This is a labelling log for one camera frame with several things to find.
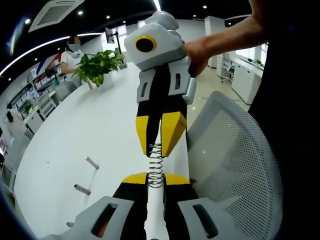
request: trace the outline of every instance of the black hole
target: black hole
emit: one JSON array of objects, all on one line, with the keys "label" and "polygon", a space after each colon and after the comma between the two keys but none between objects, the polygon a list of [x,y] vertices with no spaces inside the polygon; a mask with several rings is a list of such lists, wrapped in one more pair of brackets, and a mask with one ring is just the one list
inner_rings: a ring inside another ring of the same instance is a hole
[{"label": "black hole", "polygon": [[140,39],[135,44],[136,48],[143,53],[149,53],[154,49],[154,43],[150,39]]},{"label": "black hole", "polygon": [[181,75],[180,73],[177,73],[175,75],[175,90],[179,89],[181,85]]},{"label": "black hole", "polygon": [[212,221],[211,217],[207,213],[206,209],[202,205],[194,205],[193,209],[195,210],[196,214],[198,215],[203,229],[206,233],[206,237],[208,239],[213,239],[214,237],[218,236],[218,230],[214,222]]},{"label": "black hole", "polygon": [[117,207],[118,205],[113,203],[106,206],[92,228],[91,233],[93,235],[97,236],[98,238],[102,238],[104,236],[108,223],[112,215],[115,213]]},{"label": "black hole", "polygon": [[148,84],[147,82],[145,82],[145,83],[143,84],[142,92],[141,92],[141,97],[142,97],[142,98],[145,96],[147,84]]}]

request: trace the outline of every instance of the yellow circle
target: yellow circle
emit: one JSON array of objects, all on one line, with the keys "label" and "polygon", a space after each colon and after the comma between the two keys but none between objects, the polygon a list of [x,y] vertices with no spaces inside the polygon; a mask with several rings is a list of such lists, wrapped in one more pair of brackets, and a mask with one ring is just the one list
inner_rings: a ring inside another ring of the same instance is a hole
[{"label": "yellow circle", "polygon": [[142,35],[138,36],[135,39],[134,45],[136,49],[138,49],[138,51],[143,53],[150,53],[156,49],[157,42],[152,36]]}]

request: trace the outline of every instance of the metal spring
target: metal spring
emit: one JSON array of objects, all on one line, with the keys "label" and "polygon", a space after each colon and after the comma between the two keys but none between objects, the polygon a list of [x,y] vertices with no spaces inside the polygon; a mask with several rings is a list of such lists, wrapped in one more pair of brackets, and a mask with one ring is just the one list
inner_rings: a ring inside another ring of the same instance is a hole
[{"label": "metal spring", "polygon": [[148,184],[153,189],[161,188],[163,185],[163,159],[161,158],[161,144],[155,143],[149,145],[152,150],[150,152]]},{"label": "metal spring", "polygon": [[89,189],[84,188],[83,186],[80,186],[78,184],[74,185],[74,189],[78,190],[81,193],[84,193],[86,195],[90,195],[91,191]]}]

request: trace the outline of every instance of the computer monitor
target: computer monitor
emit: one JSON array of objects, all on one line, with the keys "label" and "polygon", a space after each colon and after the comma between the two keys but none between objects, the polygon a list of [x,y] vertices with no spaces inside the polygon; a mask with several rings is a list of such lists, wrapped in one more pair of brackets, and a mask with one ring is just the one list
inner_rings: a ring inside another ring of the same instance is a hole
[{"label": "computer monitor", "polygon": [[106,35],[106,42],[108,44],[114,44],[115,43],[115,38],[114,38],[114,32],[109,29],[109,28],[105,28],[105,35]]},{"label": "computer monitor", "polygon": [[44,72],[45,72],[45,75],[48,79],[51,78],[53,75],[55,76],[58,73],[55,65],[47,67],[44,70]]}]

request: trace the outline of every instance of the face mask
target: face mask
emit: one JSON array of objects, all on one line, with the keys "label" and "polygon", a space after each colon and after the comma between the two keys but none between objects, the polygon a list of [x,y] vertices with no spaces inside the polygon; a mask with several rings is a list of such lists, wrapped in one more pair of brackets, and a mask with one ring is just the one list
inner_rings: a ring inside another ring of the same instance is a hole
[{"label": "face mask", "polygon": [[69,48],[71,49],[71,51],[77,52],[80,49],[80,44],[68,44]]}]

